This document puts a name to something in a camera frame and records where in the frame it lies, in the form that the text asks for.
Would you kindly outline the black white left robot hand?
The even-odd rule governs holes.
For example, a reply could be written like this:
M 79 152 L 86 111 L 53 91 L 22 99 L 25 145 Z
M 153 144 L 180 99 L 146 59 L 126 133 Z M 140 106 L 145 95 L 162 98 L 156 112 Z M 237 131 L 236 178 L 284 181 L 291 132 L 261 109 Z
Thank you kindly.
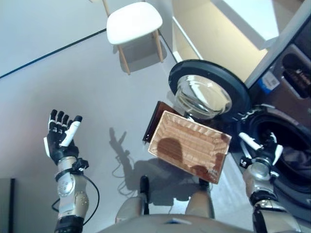
M 69 115 L 53 109 L 48 120 L 48 134 L 44 137 L 46 154 L 57 165 L 65 157 L 79 155 L 79 149 L 74 143 L 74 136 L 81 125 L 81 116 L 69 120 Z

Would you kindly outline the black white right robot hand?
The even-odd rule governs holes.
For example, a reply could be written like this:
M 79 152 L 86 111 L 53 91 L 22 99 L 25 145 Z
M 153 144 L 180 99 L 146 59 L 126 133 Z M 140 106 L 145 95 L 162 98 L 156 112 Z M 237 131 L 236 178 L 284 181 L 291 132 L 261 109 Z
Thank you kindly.
M 254 138 L 241 132 L 239 133 L 239 138 L 241 139 L 240 145 L 247 159 L 254 160 L 258 157 L 266 160 L 270 159 L 270 164 L 274 166 L 282 155 L 283 146 L 277 143 L 277 138 L 272 131 L 268 131 L 267 134 L 264 144 L 259 144 Z M 246 144 L 257 153 L 256 157 L 250 154 Z

